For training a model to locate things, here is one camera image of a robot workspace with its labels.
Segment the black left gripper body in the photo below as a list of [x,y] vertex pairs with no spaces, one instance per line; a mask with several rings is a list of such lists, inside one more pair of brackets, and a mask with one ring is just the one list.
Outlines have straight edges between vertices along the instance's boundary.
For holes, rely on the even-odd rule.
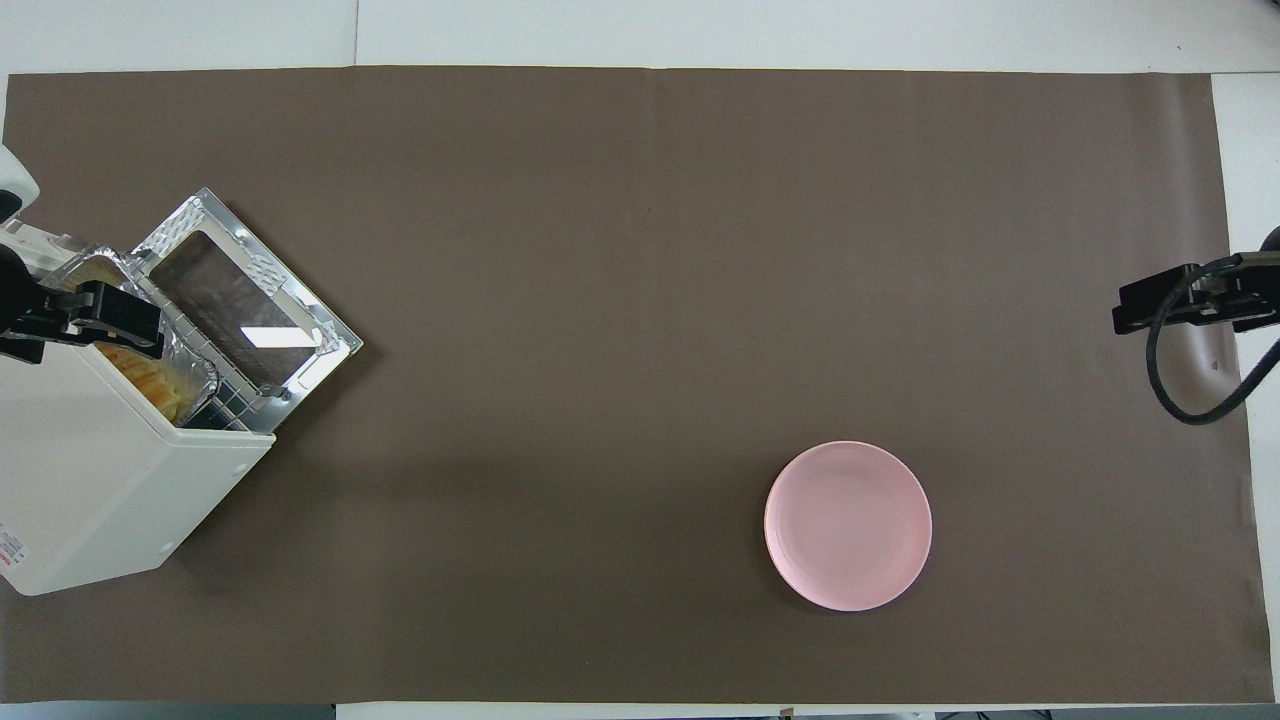
[[1,332],[5,340],[42,340],[47,323],[45,288],[35,281],[26,263],[1,246]]

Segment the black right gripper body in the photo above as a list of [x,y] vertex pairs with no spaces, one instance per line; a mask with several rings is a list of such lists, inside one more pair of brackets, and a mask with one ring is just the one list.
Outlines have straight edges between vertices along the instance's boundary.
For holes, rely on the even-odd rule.
[[1277,324],[1279,255],[1230,255],[1202,266],[1208,324],[1230,323],[1240,334]]

